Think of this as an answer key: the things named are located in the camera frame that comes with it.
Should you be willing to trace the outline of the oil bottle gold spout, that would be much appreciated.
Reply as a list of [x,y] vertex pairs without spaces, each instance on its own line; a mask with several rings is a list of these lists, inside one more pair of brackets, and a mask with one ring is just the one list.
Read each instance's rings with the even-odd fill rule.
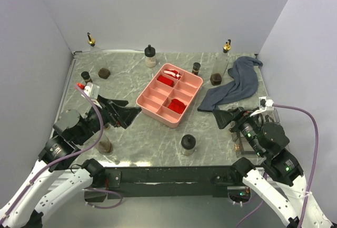
[[107,130],[110,129],[110,125],[106,124],[104,126],[103,134],[99,140],[99,142],[95,145],[97,151],[101,154],[108,154],[111,153],[113,150],[113,145],[109,140],[108,136],[106,135]]

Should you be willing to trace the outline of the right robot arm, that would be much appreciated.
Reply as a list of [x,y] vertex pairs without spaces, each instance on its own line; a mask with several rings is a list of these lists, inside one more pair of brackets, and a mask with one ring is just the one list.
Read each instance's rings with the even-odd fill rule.
[[220,129],[230,123],[230,132],[243,135],[259,157],[265,160],[265,173],[283,191],[281,194],[247,159],[240,158],[232,164],[231,180],[237,185],[246,185],[277,214],[285,227],[336,227],[323,213],[310,191],[313,177],[304,175],[298,160],[286,146],[290,140],[283,127],[276,122],[259,122],[257,117],[273,111],[272,104],[253,110],[237,107],[231,110],[213,110]]

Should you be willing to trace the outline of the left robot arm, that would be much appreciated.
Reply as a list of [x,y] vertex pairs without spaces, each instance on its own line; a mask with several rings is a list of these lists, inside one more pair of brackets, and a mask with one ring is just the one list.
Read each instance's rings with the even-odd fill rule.
[[56,189],[54,181],[68,170],[83,151],[79,149],[94,134],[99,142],[104,126],[128,128],[141,111],[128,101],[98,98],[86,114],[65,110],[60,114],[50,138],[28,178],[1,209],[1,227],[42,227],[43,222],[66,200],[89,186],[105,182],[105,168],[95,159],[86,160],[75,174]]

